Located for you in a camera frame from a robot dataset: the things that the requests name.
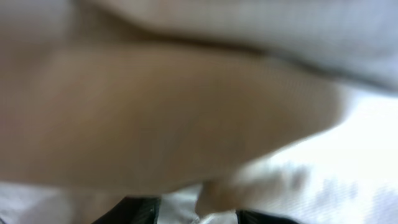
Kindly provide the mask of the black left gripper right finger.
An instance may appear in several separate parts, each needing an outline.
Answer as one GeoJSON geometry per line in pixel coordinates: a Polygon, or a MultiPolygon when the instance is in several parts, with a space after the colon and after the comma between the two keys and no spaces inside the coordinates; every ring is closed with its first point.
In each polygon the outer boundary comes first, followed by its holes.
{"type": "Polygon", "coordinates": [[[299,224],[284,217],[275,217],[250,210],[236,211],[238,224],[299,224]]]}

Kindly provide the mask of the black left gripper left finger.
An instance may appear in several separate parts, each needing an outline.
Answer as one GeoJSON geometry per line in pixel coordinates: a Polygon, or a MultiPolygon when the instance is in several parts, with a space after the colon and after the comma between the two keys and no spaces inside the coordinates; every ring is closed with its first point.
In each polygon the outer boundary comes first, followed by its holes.
{"type": "Polygon", "coordinates": [[[160,198],[124,197],[92,224],[157,224],[160,198]]]}

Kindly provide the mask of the beige cotton shorts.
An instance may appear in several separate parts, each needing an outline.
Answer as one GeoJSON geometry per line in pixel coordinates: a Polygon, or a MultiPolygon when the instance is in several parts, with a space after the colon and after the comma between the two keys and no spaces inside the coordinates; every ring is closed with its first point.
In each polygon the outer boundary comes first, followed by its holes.
{"type": "Polygon", "coordinates": [[[396,1],[2,1],[1,222],[397,222],[396,1]]]}

